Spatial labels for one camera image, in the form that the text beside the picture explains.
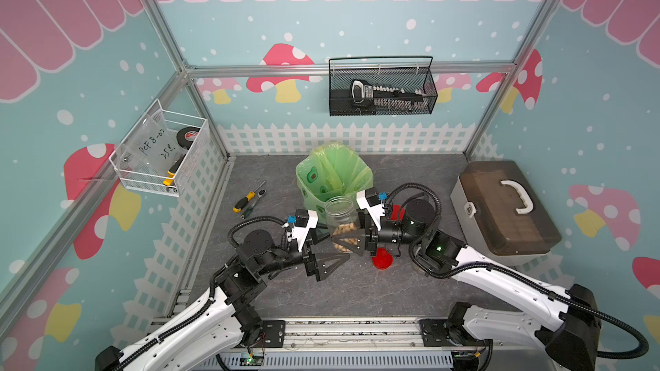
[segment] glass jar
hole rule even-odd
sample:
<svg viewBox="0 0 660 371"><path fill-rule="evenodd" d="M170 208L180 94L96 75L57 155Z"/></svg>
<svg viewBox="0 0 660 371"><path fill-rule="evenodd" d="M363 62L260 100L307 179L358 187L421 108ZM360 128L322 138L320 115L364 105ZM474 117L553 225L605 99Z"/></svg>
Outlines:
<svg viewBox="0 0 660 371"><path fill-rule="evenodd" d="M326 202L326 225L332 236L359 229L360 220L353 201L346 196L337 196ZM347 241L354 245L358 244L357 239L349 238ZM334 247L342 252L350 252L339 244L334 244Z"/></svg>

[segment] mushroom wall decal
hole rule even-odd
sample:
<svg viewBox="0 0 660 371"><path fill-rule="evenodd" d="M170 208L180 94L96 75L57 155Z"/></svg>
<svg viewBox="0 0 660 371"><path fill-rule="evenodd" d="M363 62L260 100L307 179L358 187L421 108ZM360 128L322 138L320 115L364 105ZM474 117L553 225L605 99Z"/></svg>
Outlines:
<svg viewBox="0 0 660 371"><path fill-rule="evenodd" d="M78 278L78 268L59 268L45 280L28 308L2 341L4 370L33 371L41 356L44 337L58 342L69 338L80 318L80 304L62 305L59 299Z"/></svg>
<svg viewBox="0 0 660 371"><path fill-rule="evenodd" d="M64 164L64 181L67 200L62 207L69 206L83 191L103 162L112 153L112 144L90 145L74 152ZM142 197L126 190L119 181L96 208L92 217L73 241L73 249L81 260L87 260L101 249L106 237L108 217L117 220L122 230L127 231L140 212Z"/></svg>
<svg viewBox="0 0 660 371"><path fill-rule="evenodd" d="M268 51L259 64L269 66L313 65L314 62L302 50L285 43L278 43ZM298 87L296 87L296 80L320 82L321 76L250 78L247 80L247 87L250 91L259 93L275 86L277 88L277 94L275 95L276 102L295 103L300 100L300 92L298 91Z"/></svg>
<svg viewBox="0 0 660 371"><path fill-rule="evenodd" d="M480 92L489 92L497 89L503 74L492 73L482 79L477 85L476 90ZM518 75L514 85L509 89L502 100L499 108L502 112L511 114L514 111L514 102L516 97L521 95L527 109L533 109L539 101L540 88L543 82L543 61L539 51L534 49L530 55L523 70Z"/></svg>
<svg viewBox="0 0 660 371"><path fill-rule="evenodd" d="M632 273L635 274L639 283L646 288L648 292L660 299L659 260L643 256L637 257L632 261Z"/></svg>
<svg viewBox="0 0 660 371"><path fill-rule="evenodd" d="M472 87L472 78L468 74L439 74L433 81L436 83L438 98L436 102L445 103L451 100L453 89L467 90Z"/></svg>
<svg viewBox="0 0 660 371"><path fill-rule="evenodd" d="M243 90L235 78L199 78L195 84L205 101L210 101L210 95L213 95L213 102L216 104L226 104L232 101L232 98L227 95L227 89Z"/></svg>
<svg viewBox="0 0 660 371"><path fill-rule="evenodd" d="M572 185L568 189L569 206L578 203L587 208L573 217L584 235L593 238L604 226L610 228L616 245L629 250L639 237L641 216L637 201L624 190L600 186Z"/></svg>

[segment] green plastic bag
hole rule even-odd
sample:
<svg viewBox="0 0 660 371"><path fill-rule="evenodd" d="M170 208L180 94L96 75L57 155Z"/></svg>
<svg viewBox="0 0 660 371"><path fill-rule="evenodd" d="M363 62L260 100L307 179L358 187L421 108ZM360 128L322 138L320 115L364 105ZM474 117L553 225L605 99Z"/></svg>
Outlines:
<svg viewBox="0 0 660 371"><path fill-rule="evenodd" d="M296 167L296 182L303 204L316 210L319 220L326 221L326 201L335 196L348 196L357 209L355 195L374 186L374 173L350 147L329 142L309 153Z"/></svg>

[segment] black wire basket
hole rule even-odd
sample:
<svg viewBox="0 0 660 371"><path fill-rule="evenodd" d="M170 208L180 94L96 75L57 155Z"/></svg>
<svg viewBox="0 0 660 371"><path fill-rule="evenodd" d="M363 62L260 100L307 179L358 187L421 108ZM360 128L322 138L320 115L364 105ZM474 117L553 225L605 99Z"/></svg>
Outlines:
<svg viewBox="0 0 660 371"><path fill-rule="evenodd" d="M432 56L328 60L330 116L431 114L438 92Z"/></svg>

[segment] white wire basket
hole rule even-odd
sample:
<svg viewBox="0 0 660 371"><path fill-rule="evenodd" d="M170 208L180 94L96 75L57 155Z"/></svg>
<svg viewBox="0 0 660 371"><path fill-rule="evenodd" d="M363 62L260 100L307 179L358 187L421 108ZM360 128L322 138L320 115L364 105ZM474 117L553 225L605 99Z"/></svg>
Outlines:
<svg viewBox="0 0 660 371"><path fill-rule="evenodd" d="M162 108L161 102L158 99L149 107L146 114L151 116L174 139L176 139L178 131L183 128L187 128L188 126L199 128L197 137L188 149L174 177L161 175L143 162L140 162L140 165L133 169L129 164L133 164L135 161L132 160L132 153L128 151L122 152L120 155L115 150L108 159L117 172L121 184L126 189L179 197L186 189L190 176L197 168L197 162L200 160L202 152L209 146L209 124L206 119L199 118L198 116L166 111ZM136 136L136 128L140 123L141 121L138 121L131 128L128 135L118 144L119 146Z"/></svg>

